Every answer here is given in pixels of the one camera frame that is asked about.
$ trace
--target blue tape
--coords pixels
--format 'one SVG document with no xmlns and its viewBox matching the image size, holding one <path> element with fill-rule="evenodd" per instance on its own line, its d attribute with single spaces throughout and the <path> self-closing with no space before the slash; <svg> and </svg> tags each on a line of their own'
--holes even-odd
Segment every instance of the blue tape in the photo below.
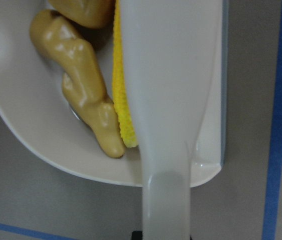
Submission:
<svg viewBox="0 0 282 240">
<path fill-rule="evenodd" d="M 282 172 L 282 5 L 262 240 L 274 240 Z"/>
<path fill-rule="evenodd" d="M 57 236 L 53 234 L 48 234 L 40 231 L 29 230 L 17 226 L 11 226 L 0 223 L 0 230 L 6 231 L 14 234 L 20 234 L 28 237 L 33 237 L 42 240 L 75 240 L 73 238 L 68 238 L 64 236 Z"/>
</svg>

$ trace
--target plate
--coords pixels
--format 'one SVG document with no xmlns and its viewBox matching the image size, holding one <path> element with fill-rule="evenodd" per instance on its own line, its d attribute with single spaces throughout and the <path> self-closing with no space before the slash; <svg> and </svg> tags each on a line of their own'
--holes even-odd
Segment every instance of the plate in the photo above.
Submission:
<svg viewBox="0 0 282 240">
<path fill-rule="evenodd" d="M 61 92 L 62 69 L 33 47 L 29 26 L 35 14 L 46 7 L 45 1 L 0 1 L 0 116 L 31 152 L 65 172 L 109 184 L 142 186 L 138 148 L 128 149 L 119 159 L 107 157 L 92 131 L 71 113 Z M 109 39 L 97 51 L 109 95 L 112 47 Z M 214 85 L 211 91 L 221 99 L 220 82 L 216 80 Z M 216 112 L 206 119 L 213 119 L 215 132 L 207 133 L 211 127 L 202 127 L 201 140 L 194 146 L 197 157 L 192 163 L 192 187 L 209 181 L 221 169 L 220 101 L 210 103 L 213 108 Z M 215 136 L 217 151 L 211 153 L 207 144 Z"/>
</svg>

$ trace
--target gray surface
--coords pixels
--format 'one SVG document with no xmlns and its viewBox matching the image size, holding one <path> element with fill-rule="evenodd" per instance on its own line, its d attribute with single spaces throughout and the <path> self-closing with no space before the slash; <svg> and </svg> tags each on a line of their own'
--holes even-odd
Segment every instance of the gray surface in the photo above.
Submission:
<svg viewBox="0 0 282 240">
<path fill-rule="evenodd" d="M 279 11 L 279 0 L 230 2 L 225 165 L 191 190 L 194 240 L 261 239 Z M 141 189 L 53 168 L 0 118 L 0 223 L 80 240 L 127 240 L 141 229 Z M 0 231 L 1 239 L 30 238 Z"/>
</svg>

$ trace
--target toy food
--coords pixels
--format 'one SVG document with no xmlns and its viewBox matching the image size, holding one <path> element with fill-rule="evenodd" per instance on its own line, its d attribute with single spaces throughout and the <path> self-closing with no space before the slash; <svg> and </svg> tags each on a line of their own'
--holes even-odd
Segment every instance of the toy food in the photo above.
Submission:
<svg viewBox="0 0 282 240">
<path fill-rule="evenodd" d="M 126 147 L 137 146 L 124 84 L 119 0 L 115 3 L 112 92 L 114 108 L 120 123 L 120 134 Z"/>
<path fill-rule="evenodd" d="M 68 19 L 90 29 L 100 29 L 113 17 L 114 0 L 49 0 Z"/>
<path fill-rule="evenodd" d="M 125 146 L 120 137 L 118 118 L 91 44 L 65 17 L 48 9 L 33 19 L 30 37 L 41 55 L 56 61 L 64 69 L 63 94 L 91 127 L 103 151 L 112 158 L 122 156 Z"/>
</svg>

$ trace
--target white plastic spoon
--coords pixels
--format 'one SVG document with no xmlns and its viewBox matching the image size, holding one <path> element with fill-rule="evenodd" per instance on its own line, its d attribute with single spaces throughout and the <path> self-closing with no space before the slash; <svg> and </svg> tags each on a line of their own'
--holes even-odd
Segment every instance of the white plastic spoon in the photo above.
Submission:
<svg viewBox="0 0 282 240">
<path fill-rule="evenodd" d="M 143 170 L 143 239 L 188 240 L 191 149 L 204 115 L 221 0 L 121 0 L 124 74 Z"/>
</svg>

